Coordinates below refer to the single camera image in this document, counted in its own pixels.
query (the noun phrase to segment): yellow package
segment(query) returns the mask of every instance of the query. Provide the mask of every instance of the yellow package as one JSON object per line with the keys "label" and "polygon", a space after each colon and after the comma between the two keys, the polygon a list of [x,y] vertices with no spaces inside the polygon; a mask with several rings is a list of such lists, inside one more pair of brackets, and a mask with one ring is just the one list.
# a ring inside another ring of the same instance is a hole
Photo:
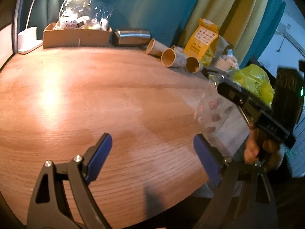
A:
{"label": "yellow package", "polygon": [[271,106],[274,90],[267,73],[255,64],[237,71],[233,80],[256,95],[259,99]]}
{"label": "yellow package", "polygon": [[214,56],[219,37],[219,27],[205,19],[198,19],[199,26],[184,48],[184,53],[208,66]]}

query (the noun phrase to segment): paper cup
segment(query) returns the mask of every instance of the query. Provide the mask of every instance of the paper cup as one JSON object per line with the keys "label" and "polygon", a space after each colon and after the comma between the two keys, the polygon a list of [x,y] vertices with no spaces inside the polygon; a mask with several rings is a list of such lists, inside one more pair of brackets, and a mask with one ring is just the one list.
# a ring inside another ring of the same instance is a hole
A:
{"label": "paper cup", "polygon": [[202,71],[203,64],[202,62],[198,61],[194,57],[189,57],[186,59],[185,69],[189,73],[196,73],[198,71]]}
{"label": "paper cup", "polygon": [[155,39],[152,39],[146,48],[146,54],[160,58],[162,53],[166,49],[168,49],[167,46],[161,44],[160,42],[156,41]]}
{"label": "paper cup", "polygon": [[168,48],[161,56],[161,62],[165,67],[185,67],[186,55],[182,52],[175,52],[173,49]]}

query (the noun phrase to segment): white lamp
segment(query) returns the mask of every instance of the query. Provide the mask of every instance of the white lamp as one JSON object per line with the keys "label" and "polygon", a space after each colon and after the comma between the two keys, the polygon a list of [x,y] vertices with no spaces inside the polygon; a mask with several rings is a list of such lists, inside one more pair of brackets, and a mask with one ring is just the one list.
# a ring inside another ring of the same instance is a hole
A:
{"label": "white lamp", "polygon": [[31,4],[25,30],[18,33],[18,52],[20,54],[27,54],[42,45],[42,40],[37,39],[37,27],[27,28],[34,2],[35,0]]}

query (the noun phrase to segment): teal wall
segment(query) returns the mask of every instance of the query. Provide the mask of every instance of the teal wall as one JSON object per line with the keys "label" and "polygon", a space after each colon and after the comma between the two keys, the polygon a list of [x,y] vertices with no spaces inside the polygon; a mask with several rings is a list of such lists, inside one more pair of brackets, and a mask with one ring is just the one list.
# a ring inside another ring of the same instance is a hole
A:
{"label": "teal wall", "polygon": [[[110,20],[113,29],[146,28],[152,37],[169,46],[180,36],[197,0],[100,1],[115,7]],[[63,0],[36,0],[29,26],[38,27],[38,38],[42,38],[42,31],[48,23],[57,20],[62,2]],[[25,3],[31,4],[30,0],[25,0]],[[29,6],[24,8],[23,17]]]}

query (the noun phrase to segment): lamp arm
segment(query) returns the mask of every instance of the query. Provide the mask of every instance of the lamp arm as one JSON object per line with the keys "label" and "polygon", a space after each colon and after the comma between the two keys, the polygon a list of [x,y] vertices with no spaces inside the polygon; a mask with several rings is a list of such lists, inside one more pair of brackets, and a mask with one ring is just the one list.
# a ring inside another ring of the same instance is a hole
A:
{"label": "lamp arm", "polygon": [[34,5],[34,2],[35,2],[35,0],[33,0],[32,4],[31,4],[31,8],[30,8],[29,15],[28,15],[28,17],[27,17],[25,29],[27,29],[27,26],[28,26],[28,24],[29,24],[29,20],[30,20],[30,16],[31,16],[31,12],[32,12],[32,8],[33,8],[33,5]]}

